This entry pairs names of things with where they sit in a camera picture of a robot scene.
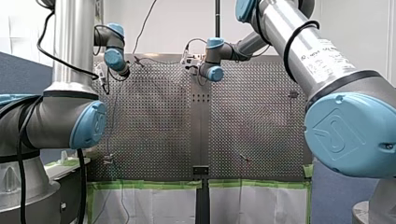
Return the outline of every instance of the perforated metal panel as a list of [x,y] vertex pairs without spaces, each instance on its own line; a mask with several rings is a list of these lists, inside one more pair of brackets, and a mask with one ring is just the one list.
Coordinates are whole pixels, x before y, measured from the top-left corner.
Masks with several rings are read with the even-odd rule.
[[[224,80],[205,87],[178,64],[142,63],[147,66],[136,65],[126,82],[111,81],[110,96],[96,83],[108,124],[90,180],[191,180],[199,164],[209,164],[210,178],[304,179],[303,164],[311,160],[304,147],[305,98],[281,59],[224,62]],[[109,154],[114,164],[105,165]]]
[[[191,179],[191,79],[178,64],[144,64],[125,82],[112,80],[109,97],[96,87],[108,123],[90,180]],[[109,154],[114,164],[105,165]]]
[[304,95],[280,59],[263,60],[224,63],[224,80],[212,85],[211,178],[304,178]]

